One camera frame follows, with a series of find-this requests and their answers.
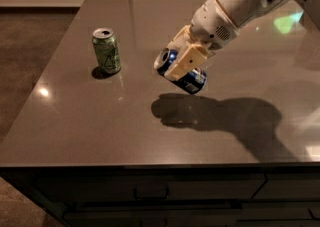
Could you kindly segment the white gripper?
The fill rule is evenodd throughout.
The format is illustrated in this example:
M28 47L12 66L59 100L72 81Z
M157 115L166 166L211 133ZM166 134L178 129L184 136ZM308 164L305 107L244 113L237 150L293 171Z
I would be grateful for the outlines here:
M199 41L193 43L193 37ZM191 24L185 25L169 42L167 49L178 52L164 77L177 81L239 35L239 28L224 11L218 0L207 0L194 14Z

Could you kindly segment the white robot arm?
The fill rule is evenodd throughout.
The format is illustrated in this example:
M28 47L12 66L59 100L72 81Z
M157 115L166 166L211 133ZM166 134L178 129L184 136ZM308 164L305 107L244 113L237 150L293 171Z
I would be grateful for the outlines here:
M177 59L165 72L176 81L239 35L250 21L285 4L288 0L207 0L194 13L191 22L183 27L167 45L178 52ZM320 28L320 0L293 0Z

